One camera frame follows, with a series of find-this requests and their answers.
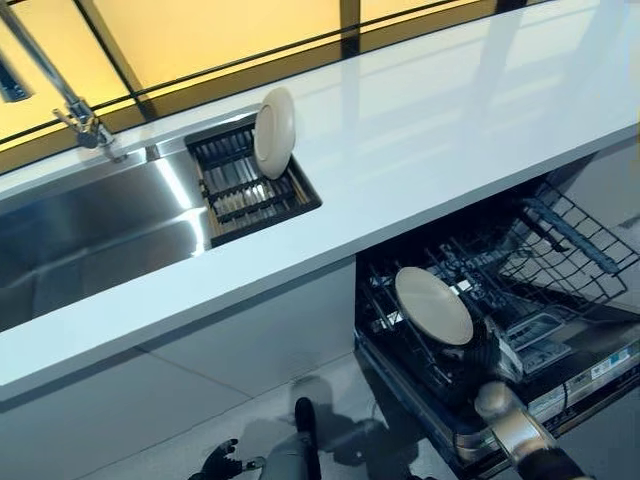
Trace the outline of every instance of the gray floor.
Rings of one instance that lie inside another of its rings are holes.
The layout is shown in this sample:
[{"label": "gray floor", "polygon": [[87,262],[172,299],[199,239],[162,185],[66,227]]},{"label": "gray floor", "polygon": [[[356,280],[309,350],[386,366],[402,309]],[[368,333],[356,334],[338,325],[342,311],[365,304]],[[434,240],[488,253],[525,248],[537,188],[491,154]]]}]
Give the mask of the gray floor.
[{"label": "gray floor", "polygon": [[[384,388],[376,388],[374,396],[367,379],[374,385],[379,381],[348,355],[83,480],[187,479],[216,445],[234,437],[240,440],[239,458],[266,456],[295,431],[291,412],[302,395],[317,405],[324,479],[400,480],[411,472],[454,480],[413,418]],[[636,390],[569,432],[560,443],[599,480],[635,479],[640,472],[639,432],[640,393]],[[236,478],[257,477],[257,472],[247,472]],[[518,477],[506,471],[495,478]]]}]

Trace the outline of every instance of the dishwasher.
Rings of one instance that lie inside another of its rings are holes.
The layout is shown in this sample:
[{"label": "dishwasher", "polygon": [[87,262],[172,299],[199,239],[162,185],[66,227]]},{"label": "dishwasher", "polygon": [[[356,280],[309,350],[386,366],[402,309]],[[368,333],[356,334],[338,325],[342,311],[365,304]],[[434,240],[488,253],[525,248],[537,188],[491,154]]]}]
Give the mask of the dishwasher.
[{"label": "dishwasher", "polygon": [[[356,348],[461,479],[508,466],[474,409],[483,384],[505,382],[554,437],[639,384],[640,315],[610,305],[627,291],[623,274],[637,273],[638,247],[556,188],[558,176],[357,257]],[[403,267],[427,270],[462,300],[467,344],[444,345],[408,320],[394,288]]]}]

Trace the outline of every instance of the white cabinet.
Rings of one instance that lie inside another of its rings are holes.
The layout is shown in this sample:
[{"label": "white cabinet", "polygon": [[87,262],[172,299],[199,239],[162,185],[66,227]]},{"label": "white cabinet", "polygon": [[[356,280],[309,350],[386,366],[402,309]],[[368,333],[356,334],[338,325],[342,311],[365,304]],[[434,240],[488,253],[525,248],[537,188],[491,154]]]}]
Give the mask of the white cabinet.
[{"label": "white cabinet", "polygon": [[14,398],[0,478],[75,479],[344,355],[354,302],[349,258]]},{"label": "white cabinet", "polygon": [[256,396],[352,351],[354,308],[349,258],[142,347]]},{"label": "white cabinet", "polygon": [[247,399],[139,351],[116,361],[39,398],[0,406],[2,479],[74,479]]}]

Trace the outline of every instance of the sink basin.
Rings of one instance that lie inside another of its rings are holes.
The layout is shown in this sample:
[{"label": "sink basin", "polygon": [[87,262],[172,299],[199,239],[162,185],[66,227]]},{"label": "sink basin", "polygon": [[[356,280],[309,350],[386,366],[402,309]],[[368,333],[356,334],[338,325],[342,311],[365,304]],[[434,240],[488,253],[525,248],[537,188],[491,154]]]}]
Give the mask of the sink basin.
[{"label": "sink basin", "polygon": [[253,107],[0,201],[0,332],[321,205],[253,157]]},{"label": "sink basin", "polygon": [[181,143],[0,202],[0,331],[210,248],[197,168]]}]

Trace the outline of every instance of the white plate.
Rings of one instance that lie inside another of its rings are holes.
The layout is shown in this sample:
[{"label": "white plate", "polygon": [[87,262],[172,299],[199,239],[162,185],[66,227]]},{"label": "white plate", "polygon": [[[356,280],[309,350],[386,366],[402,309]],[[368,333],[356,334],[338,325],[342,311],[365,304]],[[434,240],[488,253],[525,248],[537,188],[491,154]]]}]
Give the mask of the white plate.
[{"label": "white plate", "polygon": [[464,345],[473,337],[471,315],[447,284],[417,267],[396,275],[396,293],[405,313],[431,338],[449,345]]},{"label": "white plate", "polygon": [[286,88],[271,90],[256,117],[253,152],[258,168],[270,179],[285,171],[296,139],[293,98]]}]

